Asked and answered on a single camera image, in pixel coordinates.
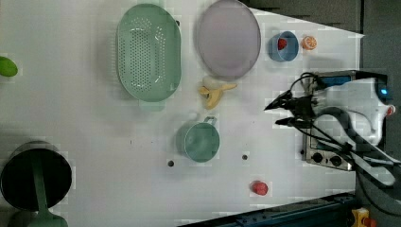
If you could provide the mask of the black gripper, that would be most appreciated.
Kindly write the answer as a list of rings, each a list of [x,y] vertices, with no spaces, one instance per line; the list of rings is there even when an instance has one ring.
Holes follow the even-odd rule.
[[[286,105],[292,100],[292,92],[290,90],[280,94],[274,99],[266,108],[267,110],[285,108]],[[292,127],[293,123],[300,128],[311,128],[315,117],[312,110],[312,97],[294,97],[292,100],[293,110],[291,111],[294,117],[278,119],[275,121],[276,125]]]

